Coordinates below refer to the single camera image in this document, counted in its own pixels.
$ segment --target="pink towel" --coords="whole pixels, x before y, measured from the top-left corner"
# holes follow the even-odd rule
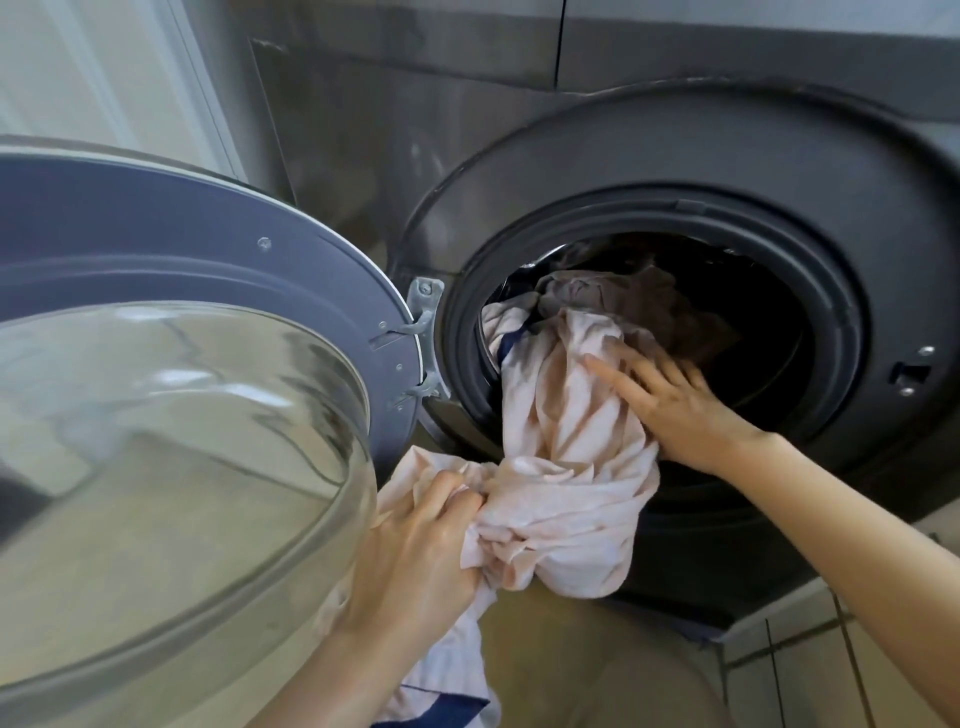
[[[576,274],[553,274],[540,282],[542,293],[484,309],[484,334],[494,353],[535,306],[545,314],[503,362],[503,461],[478,464],[411,448],[379,493],[381,520],[411,490],[419,499],[440,470],[462,473],[467,486],[487,498],[461,555],[464,568],[482,568],[484,583],[470,609],[404,679],[380,721],[402,724],[429,711],[431,717],[458,716],[457,726],[496,725],[499,708],[487,687],[477,625],[495,591],[524,589],[536,575],[557,594],[596,598],[616,591],[627,576],[640,509],[660,483],[658,446],[581,357],[591,353],[620,366],[606,351],[610,337],[650,351],[654,336],[637,321],[669,340],[683,329],[684,336],[701,340],[701,349],[702,342],[714,346],[710,330],[730,330],[712,319],[702,323],[700,317],[709,315],[678,303],[672,277],[641,272],[657,293],[638,298],[633,277]],[[603,312],[606,307],[612,315]],[[321,610],[322,630],[345,594],[332,595]],[[450,696],[472,700],[473,708],[464,712],[463,700],[457,704]]]

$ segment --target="washing machine door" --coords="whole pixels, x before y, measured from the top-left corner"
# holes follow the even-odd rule
[[[422,377],[402,297],[235,182],[0,149],[0,723],[167,725],[303,627]]]

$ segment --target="gray appliance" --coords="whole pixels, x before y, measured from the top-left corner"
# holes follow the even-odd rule
[[[953,5],[231,6],[299,207],[437,306],[420,421],[441,445],[497,455],[484,303],[639,234],[744,334],[710,373],[741,411],[906,519],[956,497]],[[709,633],[810,576],[729,486],[668,467],[619,596]]]

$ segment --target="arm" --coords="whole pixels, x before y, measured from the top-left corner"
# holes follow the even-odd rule
[[[665,456],[746,496],[846,600],[930,705],[960,726],[960,559],[779,435],[740,418],[692,364],[611,346],[636,381],[598,358],[585,364],[630,404]]]
[[[439,473],[408,497],[357,553],[344,613],[313,655],[247,728],[368,728],[414,664],[465,612],[479,584],[460,568],[467,526],[483,503]]]

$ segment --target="washing machine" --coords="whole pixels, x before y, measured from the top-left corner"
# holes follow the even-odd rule
[[[498,456],[485,304],[652,245],[741,334],[723,399],[908,521],[958,495],[952,5],[231,6],[298,206],[385,249],[421,321],[442,447]],[[728,484],[664,463],[615,598],[716,635],[812,576]]]

